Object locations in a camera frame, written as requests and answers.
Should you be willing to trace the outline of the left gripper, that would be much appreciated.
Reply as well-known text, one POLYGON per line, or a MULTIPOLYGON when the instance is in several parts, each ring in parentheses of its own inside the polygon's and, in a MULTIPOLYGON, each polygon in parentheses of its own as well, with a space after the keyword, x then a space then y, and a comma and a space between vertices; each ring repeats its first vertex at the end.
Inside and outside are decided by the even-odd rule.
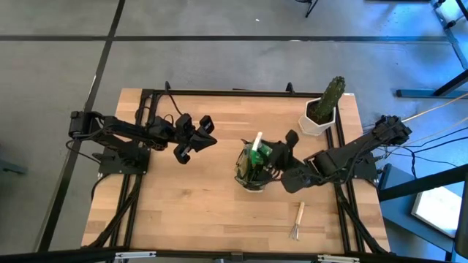
POLYGON ((181 164, 190 160, 189 152, 199 152, 217 143, 217 139, 211 136, 214 130, 214 122, 209 115, 200 119, 200 126, 196 129, 192 123, 192 117, 184 113, 175 123, 175 138, 177 144, 173 153, 181 164))

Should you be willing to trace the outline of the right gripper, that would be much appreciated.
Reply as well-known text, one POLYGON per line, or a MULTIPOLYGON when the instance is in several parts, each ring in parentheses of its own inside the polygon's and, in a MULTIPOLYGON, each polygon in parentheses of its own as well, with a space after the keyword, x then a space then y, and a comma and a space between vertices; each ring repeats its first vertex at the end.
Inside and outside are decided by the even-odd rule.
POLYGON ((299 141, 296 131, 289 130, 286 142, 261 140, 261 152, 272 153, 270 163, 273 168, 260 172, 261 181, 280 180, 288 193, 295 193, 311 184, 311 169, 293 155, 293 149, 299 141))

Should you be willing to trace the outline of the green plastic spray bottle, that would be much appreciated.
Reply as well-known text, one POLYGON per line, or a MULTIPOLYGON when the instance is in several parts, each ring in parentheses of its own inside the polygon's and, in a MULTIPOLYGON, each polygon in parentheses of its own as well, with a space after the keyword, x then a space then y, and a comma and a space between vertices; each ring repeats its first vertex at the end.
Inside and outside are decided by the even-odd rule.
POLYGON ((262 136, 263 133, 259 131, 250 148, 249 160, 252 169, 262 168, 273 152, 273 149, 262 141, 262 136))

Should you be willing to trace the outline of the cream green-trimmed gardening bag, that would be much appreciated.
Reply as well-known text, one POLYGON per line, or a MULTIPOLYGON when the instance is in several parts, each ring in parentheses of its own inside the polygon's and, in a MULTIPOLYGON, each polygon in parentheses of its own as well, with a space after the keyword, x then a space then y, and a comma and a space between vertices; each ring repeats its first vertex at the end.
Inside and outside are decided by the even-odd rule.
POLYGON ((253 141, 241 140, 244 147, 235 163, 235 180, 248 192, 262 192, 265 186, 273 181, 261 181, 260 172, 273 168, 268 162, 262 168, 252 169, 249 153, 253 141))

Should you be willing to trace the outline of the small rake wooden handle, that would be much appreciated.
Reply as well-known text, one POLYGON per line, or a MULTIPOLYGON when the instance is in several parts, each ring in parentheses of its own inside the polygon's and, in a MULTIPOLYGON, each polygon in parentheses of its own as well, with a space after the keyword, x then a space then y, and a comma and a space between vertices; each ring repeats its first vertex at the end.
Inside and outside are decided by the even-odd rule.
POLYGON ((295 223, 289 234, 289 238, 293 240, 299 240, 299 226, 301 224, 301 219, 303 217, 304 208, 305 208, 305 202, 300 202, 298 212, 295 217, 295 223))

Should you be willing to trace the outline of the white hexagonal plant pot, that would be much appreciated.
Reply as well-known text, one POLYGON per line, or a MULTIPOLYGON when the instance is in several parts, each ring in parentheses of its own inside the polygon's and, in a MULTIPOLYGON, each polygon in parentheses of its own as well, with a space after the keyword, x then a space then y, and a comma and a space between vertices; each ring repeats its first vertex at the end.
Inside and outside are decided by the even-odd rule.
POLYGON ((331 114, 328 117, 328 121, 324 124, 318 124, 308 117, 307 112, 309 107, 316 105, 319 100, 320 98, 316 98, 305 103, 304 112, 298 120, 298 125, 303 134, 309 136, 319 136, 336 122, 336 107, 333 108, 331 114))

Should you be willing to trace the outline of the green cactus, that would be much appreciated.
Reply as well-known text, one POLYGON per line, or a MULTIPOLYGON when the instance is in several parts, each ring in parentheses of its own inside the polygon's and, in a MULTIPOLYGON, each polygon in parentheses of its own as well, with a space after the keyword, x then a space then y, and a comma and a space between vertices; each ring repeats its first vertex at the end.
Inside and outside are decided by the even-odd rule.
POLYGON ((342 76, 337 76, 330 81, 314 110, 314 115, 318 124, 329 122, 329 115, 338 104, 345 87, 345 79, 342 76))

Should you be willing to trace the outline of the blue-grey cabinet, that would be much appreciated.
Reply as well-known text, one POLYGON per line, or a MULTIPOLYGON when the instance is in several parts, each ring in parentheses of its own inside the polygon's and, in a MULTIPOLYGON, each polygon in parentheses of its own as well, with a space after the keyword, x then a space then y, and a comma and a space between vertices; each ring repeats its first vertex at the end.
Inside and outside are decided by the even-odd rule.
MULTIPOLYGON (((406 173, 392 164, 386 164, 382 169, 378 188, 379 190, 384 190, 410 182, 413 179, 412 174, 406 173)), ((380 207, 383 218, 421 237, 436 247, 446 252, 451 252, 454 245, 452 237, 447 236, 412 214, 416 199, 417 195, 411 194, 381 202, 380 207)))

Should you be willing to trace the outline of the black tripod leg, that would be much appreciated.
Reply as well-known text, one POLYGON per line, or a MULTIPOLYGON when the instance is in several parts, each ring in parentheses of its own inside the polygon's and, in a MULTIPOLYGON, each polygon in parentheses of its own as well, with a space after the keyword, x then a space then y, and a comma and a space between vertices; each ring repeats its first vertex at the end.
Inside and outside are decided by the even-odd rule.
POLYGON ((310 16, 312 10, 315 8, 318 1, 319 0, 306 0, 306 3, 308 4, 308 9, 306 11, 305 18, 308 18, 310 16))

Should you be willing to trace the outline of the blue floor beam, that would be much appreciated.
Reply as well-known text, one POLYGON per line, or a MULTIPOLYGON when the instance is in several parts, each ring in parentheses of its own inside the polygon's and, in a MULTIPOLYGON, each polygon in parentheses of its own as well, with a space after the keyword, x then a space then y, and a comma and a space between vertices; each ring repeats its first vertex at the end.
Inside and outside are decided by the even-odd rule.
POLYGON ((398 89, 396 96, 400 98, 417 98, 417 99, 455 99, 462 96, 462 99, 468 99, 468 91, 452 91, 448 94, 438 94, 433 90, 418 90, 418 89, 398 89))

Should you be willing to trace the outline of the white panel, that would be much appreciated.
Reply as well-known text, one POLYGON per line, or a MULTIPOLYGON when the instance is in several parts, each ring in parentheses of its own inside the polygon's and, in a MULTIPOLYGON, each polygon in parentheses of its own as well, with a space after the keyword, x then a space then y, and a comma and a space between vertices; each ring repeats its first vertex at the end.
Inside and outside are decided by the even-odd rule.
POLYGON ((411 214, 454 238, 458 229, 461 197, 445 187, 433 188, 417 194, 411 214))

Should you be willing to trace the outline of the black diagonal stand beam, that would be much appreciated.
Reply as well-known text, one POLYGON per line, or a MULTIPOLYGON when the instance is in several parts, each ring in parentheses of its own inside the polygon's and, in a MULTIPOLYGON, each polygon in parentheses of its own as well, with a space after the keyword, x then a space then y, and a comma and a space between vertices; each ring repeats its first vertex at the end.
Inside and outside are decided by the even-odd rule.
POLYGON ((466 83, 468 83, 468 69, 465 69, 462 73, 438 88, 433 95, 435 97, 460 96, 461 93, 457 89, 466 83))

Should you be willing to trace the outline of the grey metal stand beam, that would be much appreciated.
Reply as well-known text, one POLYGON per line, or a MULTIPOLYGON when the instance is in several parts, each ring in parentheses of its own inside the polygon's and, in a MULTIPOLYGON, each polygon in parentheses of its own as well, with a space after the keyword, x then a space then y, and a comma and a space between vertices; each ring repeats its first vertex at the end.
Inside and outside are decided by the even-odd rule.
POLYGON ((459 41, 456 39, 456 36, 452 32, 455 26, 462 19, 468 20, 468 9, 465 5, 468 4, 468 0, 430 0, 430 3, 437 19, 439 20, 442 26, 443 31, 445 32, 445 35, 448 38, 449 43, 452 45, 452 48, 454 49, 455 54, 458 60, 460 61, 462 68, 468 69, 468 59, 465 57, 460 47, 459 41), (454 1, 456 10, 460 12, 460 14, 452 20, 448 20, 441 10, 442 5, 448 1, 454 1))

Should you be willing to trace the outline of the black aluminium table frame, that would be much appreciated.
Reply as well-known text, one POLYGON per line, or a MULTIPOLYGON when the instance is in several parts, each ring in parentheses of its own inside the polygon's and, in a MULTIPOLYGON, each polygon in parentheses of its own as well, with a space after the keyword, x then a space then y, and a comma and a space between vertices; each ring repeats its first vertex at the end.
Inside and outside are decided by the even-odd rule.
POLYGON ((287 254, 340 254, 356 249, 352 224, 343 216, 333 185, 287 193, 281 183, 251 193, 235 181, 235 162, 244 140, 258 132, 282 140, 312 94, 284 91, 152 91, 125 88, 114 110, 134 122, 154 105, 157 115, 189 113, 195 121, 212 117, 217 143, 179 164, 171 149, 153 152, 136 208, 121 223, 118 245, 133 249, 287 254), (299 203, 305 202, 299 240, 289 238, 299 203))

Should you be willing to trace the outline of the silver bracket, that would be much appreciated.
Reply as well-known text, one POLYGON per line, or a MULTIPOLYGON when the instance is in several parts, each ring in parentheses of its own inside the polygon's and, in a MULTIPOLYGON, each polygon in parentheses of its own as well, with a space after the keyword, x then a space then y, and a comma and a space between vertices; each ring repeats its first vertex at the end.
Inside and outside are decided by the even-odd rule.
POLYGON ((317 256, 316 263, 360 263, 359 258, 322 254, 317 256))
POLYGON ((117 252, 115 254, 115 260, 127 260, 127 259, 141 259, 141 258, 154 258, 156 251, 126 251, 117 252))

